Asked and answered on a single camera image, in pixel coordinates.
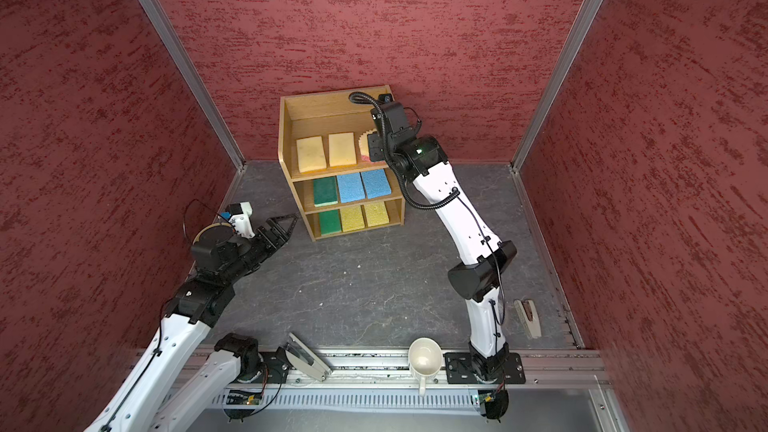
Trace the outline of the yellow smiley face sponge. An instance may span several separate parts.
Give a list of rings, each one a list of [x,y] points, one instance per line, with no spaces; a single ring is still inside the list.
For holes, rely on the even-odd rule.
[[[368,163],[371,162],[368,138],[371,134],[375,134],[375,133],[376,133],[375,129],[370,129],[368,131],[363,132],[358,137],[358,149],[360,152],[360,158],[362,162],[368,162]]]

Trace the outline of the light blue sponge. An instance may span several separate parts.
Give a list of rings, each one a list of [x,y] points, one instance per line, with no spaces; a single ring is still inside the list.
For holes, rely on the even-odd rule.
[[[359,172],[337,175],[336,179],[339,201],[341,203],[351,203],[366,199],[362,177]]]
[[[388,196],[392,188],[384,169],[364,171],[360,173],[367,199]]]

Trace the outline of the bright green sponge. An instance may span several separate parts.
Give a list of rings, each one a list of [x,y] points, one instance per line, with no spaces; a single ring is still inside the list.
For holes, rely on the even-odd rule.
[[[320,234],[334,235],[342,232],[341,218],[338,210],[323,211],[318,214]]]

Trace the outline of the dark green sponge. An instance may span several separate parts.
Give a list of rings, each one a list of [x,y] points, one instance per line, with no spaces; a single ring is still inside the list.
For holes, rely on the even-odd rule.
[[[314,179],[313,185],[313,205],[315,207],[326,207],[339,203],[337,180],[335,176]]]

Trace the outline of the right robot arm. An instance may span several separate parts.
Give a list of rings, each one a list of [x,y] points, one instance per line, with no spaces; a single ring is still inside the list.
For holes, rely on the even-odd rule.
[[[402,104],[373,99],[371,105],[375,131],[368,139],[370,159],[384,161],[394,172],[411,207],[437,213],[458,251],[460,263],[447,276],[466,303],[473,373],[490,382],[503,371],[509,354],[502,331],[506,319],[502,273],[517,249],[483,221],[438,141],[418,134]]]

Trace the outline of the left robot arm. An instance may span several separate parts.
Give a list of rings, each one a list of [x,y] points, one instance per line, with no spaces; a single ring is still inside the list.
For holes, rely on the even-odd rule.
[[[272,372],[257,340],[229,333],[176,394],[170,392],[198,346],[235,296],[235,284],[255,273],[291,238],[295,214],[253,228],[246,214],[202,229],[192,240],[191,276],[161,309],[157,332],[91,431],[183,431],[232,382],[264,389]]]

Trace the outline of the wooden three-tier shelf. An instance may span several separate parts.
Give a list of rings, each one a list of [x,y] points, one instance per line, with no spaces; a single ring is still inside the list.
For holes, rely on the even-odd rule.
[[[359,136],[374,128],[370,108],[353,104],[349,101],[348,90],[317,92],[294,96],[283,96],[279,105],[279,134],[277,157],[288,183],[289,189],[298,207],[309,237],[312,241],[322,239],[318,215],[328,210],[382,202],[387,210],[388,221],[381,223],[379,229],[402,226],[405,223],[405,201],[395,175],[387,169],[384,162],[366,162],[360,153],[356,154],[356,163],[344,167],[330,165],[322,170],[302,172],[298,164],[297,145],[300,139],[319,137],[322,139],[324,154],[329,157],[328,136],[334,133],[351,133],[353,144],[358,144]],[[392,192],[388,195],[359,201],[325,206],[314,203],[313,181],[329,176],[349,173],[362,173],[369,170],[383,169]]]

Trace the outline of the yellow pen cup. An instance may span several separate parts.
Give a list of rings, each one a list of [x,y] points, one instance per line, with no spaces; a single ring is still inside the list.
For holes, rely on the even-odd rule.
[[[230,223],[212,223],[197,234],[194,244],[217,247],[220,243],[227,242],[234,235],[235,229]]]

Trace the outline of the white mug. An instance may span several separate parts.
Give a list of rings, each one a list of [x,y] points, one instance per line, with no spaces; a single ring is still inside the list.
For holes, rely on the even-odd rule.
[[[427,386],[437,377],[443,366],[443,352],[431,338],[414,340],[408,349],[408,366],[412,377],[418,383],[420,397],[426,395]]]

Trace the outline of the beige stapler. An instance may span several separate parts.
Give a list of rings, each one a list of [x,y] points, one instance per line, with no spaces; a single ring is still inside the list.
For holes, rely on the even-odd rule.
[[[513,305],[526,335],[530,339],[541,338],[541,322],[534,301],[531,299],[515,300]]]

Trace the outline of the grey stapler on rail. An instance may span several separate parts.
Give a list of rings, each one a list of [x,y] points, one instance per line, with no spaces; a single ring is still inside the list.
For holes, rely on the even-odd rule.
[[[312,349],[307,347],[294,333],[288,334],[284,346],[285,356],[293,368],[307,377],[324,382],[332,373],[332,369]]]

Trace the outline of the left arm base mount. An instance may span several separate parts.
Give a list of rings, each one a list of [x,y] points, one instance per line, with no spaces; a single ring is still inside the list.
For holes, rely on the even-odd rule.
[[[240,357],[240,372],[235,381],[242,384],[284,384],[290,369],[284,347],[266,352],[252,349]]]

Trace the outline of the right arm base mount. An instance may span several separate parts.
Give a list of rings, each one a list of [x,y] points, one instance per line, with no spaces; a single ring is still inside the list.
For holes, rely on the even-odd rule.
[[[473,352],[446,352],[443,358],[449,384],[526,383],[522,359],[517,353],[500,351],[496,356],[484,358]]]

